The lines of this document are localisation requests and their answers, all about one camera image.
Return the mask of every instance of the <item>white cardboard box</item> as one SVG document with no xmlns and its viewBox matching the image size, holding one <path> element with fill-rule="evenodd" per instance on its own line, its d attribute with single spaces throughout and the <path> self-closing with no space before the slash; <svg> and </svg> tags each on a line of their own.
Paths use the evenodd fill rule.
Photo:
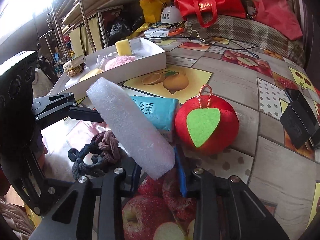
<svg viewBox="0 0 320 240">
<path fill-rule="evenodd" d="M 83 80 L 68 89 L 65 88 L 65 84 L 68 82 L 69 77 L 66 73 L 63 73 L 52 88 L 50 95 L 72 92 L 75 99 L 79 100 L 87 96 L 87 89 L 100 77 L 104 77 L 117 84 L 167 67 L 165 51 L 153 42 L 143 38 L 137 38 L 130 40 L 130 45 L 133 55 L 138 58 L 137 60 L 106 70 L 98 75 Z M 112 52 L 116 52 L 115 45 L 86 56 L 85 64 L 90 70 L 93 70 L 96 68 L 98 55 L 106 56 Z"/>
</svg>

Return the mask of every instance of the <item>red bag handle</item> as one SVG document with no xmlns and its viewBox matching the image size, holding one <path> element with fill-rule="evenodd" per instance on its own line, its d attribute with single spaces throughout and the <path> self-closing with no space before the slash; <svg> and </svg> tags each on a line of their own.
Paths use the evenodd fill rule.
<svg viewBox="0 0 320 240">
<path fill-rule="evenodd" d="M 193 3 L 194 3 L 196 15 L 197 15 L 197 18 L 198 18 L 198 21 L 199 21 L 201 27 L 208 28 L 217 21 L 218 12 L 217 12 L 216 0 L 211 0 L 212 20 L 210 20 L 207 23 L 203 22 L 203 18 L 202 18 L 201 12 L 200 12 L 198 0 L 193 0 Z"/>
</svg>

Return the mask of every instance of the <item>red felt ball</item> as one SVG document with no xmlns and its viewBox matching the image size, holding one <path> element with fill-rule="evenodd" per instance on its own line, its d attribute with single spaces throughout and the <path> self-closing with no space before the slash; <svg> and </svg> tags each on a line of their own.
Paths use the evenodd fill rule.
<svg viewBox="0 0 320 240">
<path fill-rule="evenodd" d="M 201 96 L 203 108 L 207 107 L 208 98 L 208 95 Z M 227 101 L 212 95 L 210 108 L 218 108 L 220 110 L 220 122 L 209 139 L 199 148 L 196 148 L 187 128 L 187 116 L 192 110 L 198 108 L 200 106 L 197 97 L 189 99 L 182 105 L 175 118 L 176 133 L 184 143 L 200 151 L 203 155 L 217 154 L 228 147 L 238 134 L 239 120 L 236 112 Z"/>
</svg>

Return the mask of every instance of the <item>red tote bag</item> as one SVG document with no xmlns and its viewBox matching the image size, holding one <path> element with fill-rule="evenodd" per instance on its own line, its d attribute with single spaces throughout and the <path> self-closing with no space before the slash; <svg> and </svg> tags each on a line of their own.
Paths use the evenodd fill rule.
<svg viewBox="0 0 320 240">
<path fill-rule="evenodd" d="M 294 41 L 303 36 L 299 22 L 287 0 L 260 0 L 254 20 L 268 25 Z"/>
<path fill-rule="evenodd" d="M 246 13 L 240 0 L 174 0 L 184 20 L 187 15 L 196 14 L 200 25 L 207 28 L 214 24 L 218 14 L 245 18 Z M 203 22 L 202 12 L 212 12 L 212 20 Z"/>
</svg>

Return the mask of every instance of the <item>metal screw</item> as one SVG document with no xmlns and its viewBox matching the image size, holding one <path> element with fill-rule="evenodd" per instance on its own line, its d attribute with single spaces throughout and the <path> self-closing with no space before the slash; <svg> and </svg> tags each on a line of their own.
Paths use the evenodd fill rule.
<svg viewBox="0 0 320 240">
<path fill-rule="evenodd" d="M 40 214 L 40 208 L 35 207 L 35 208 L 34 208 L 34 212 L 35 212 L 37 215 L 39 215 L 39 214 Z"/>
<path fill-rule="evenodd" d="M 240 178 L 239 178 L 238 176 L 231 176 L 231 177 L 230 177 L 230 180 L 231 180 L 232 182 L 239 182 L 239 181 L 240 181 Z"/>
<path fill-rule="evenodd" d="M 194 172 L 195 174 L 201 174 L 201 173 L 203 173 L 203 169 L 201 169 L 201 168 L 195 168 L 195 169 L 193 170 L 193 172 Z"/>
<path fill-rule="evenodd" d="M 49 188 L 48 188 L 48 192 L 49 192 L 51 195 L 53 195 L 53 194 L 56 192 L 56 190 L 54 189 L 54 187 L 49 187 Z"/>
<path fill-rule="evenodd" d="M 84 183 L 84 182 L 86 182 L 87 181 L 87 177 L 86 176 L 81 176 L 79 179 L 78 179 L 78 181 L 80 182 L 80 183 Z"/>
<path fill-rule="evenodd" d="M 123 169 L 120 168 L 115 168 L 115 170 L 113 171 L 115 174 L 121 174 L 123 172 Z"/>
</svg>

